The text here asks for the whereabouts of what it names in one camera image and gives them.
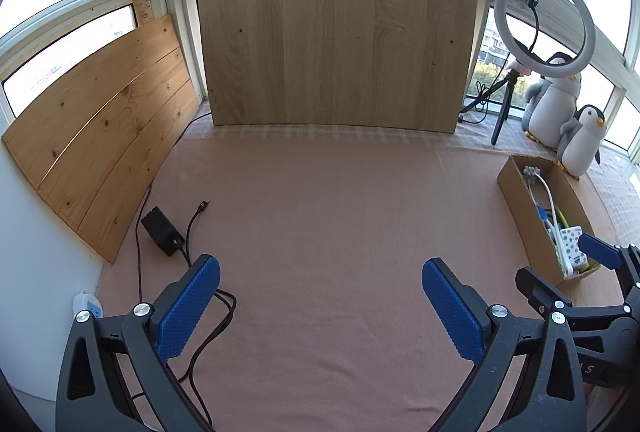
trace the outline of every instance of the white ring lamp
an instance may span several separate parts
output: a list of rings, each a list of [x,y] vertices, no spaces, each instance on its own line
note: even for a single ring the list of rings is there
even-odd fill
[[[596,46],[596,28],[593,25],[591,13],[587,9],[583,0],[572,0],[578,8],[578,12],[580,13],[582,24],[584,26],[584,43],[582,44],[582,49],[580,49],[580,52],[574,60],[560,65],[552,65],[535,60],[531,57],[528,51],[525,52],[516,43],[516,40],[511,35],[511,31],[507,25],[508,1],[509,0],[495,0],[495,24],[504,45],[507,46],[507,49],[511,51],[511,54],[513,54],[516,60],[518,60],[522,65],[548,78],[567,78],[568,76],[574,76],[589,65]]]

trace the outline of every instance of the black tripod stand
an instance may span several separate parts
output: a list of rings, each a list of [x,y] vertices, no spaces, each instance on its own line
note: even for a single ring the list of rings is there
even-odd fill
[[[489,101],[491,95],[496,92],[503,85],[507,86],[507,90],[504,91],[504,97],[502,98],[502,106],[500,107],[500,113],[498,114],[498,121],[495,122],[494,134],[491,136],[491,144],[495,146],[495,142],[498,141],[498,136],[500,135],[500,130],[502,130],[502,125],[504,121],[507,119],[509,115],[509,107],[511,105],[511,97],[513,97],[513,91],[515,90],[516,82],[520,77],[520,73],[517,70],[511,69],[507,75],[502,78],[500,81],[494,83],[487,91],[482,95],[478,95],[471,103],[469,103],[465,108],[460,111],[460,117],[465,112],[469,112],[472,108],[477,106],[478,104]]]

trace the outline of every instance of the black power brick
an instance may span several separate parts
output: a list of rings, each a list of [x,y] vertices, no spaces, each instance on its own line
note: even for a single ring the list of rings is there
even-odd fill
[[[184,245],[184,237],[157,206],[142,218],[149,236],[167,256],[172,256]]]

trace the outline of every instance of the cardboard box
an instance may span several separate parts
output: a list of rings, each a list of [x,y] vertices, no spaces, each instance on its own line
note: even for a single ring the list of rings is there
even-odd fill
[[[498,174],[498,185],[502,190],[513,220],[518,226],[520,237],[529,258],[531,267],[540,273],[553,285],[559,285],[564,280],[562,270],[556,256],[545,225],[540,220],[538,209],[533,202],[527,183],[522,177],[522,169],[525,166],[537,167],[540,175],[545,179],[551,189],[554,202],[566,218],[569,226],[580,226],[583,233],[594,235],[591,222],[576,195],[569,177],[564,174],[553,161],[542,157],[529,157],[513,155],[507,159],[502,170]],[[549,200],[544,186],[537,181],[532,189],[533,196],[540,206],[549,208]],[[596,271],[599,264],[589,258],[589,269],[569,281],[578,281]]]

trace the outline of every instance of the silver screw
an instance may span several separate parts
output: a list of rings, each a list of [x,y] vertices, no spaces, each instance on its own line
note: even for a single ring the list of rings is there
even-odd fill
[[[566,319],[564,318],[564,315],[562,313],[553,313],[553,314],[551,314],[551,319],[555,323],[565,323],[566,322]]]
[[[491,308],[491,314],[497,318],[504,318],[508,313],[507,308],[504,306],[493,306]]]
[[[149,307],[149,304],[138,304],[133,308],[133,314],[135,314],[135,316],[137,317],[143,317],[144,315],[149,313],[150,309],[151,307]]]
[[[84,309],[76,315],[76,322],[79,322],[79,323],[86,322],[90,316],[91,316],[91,313],[86,309]]]

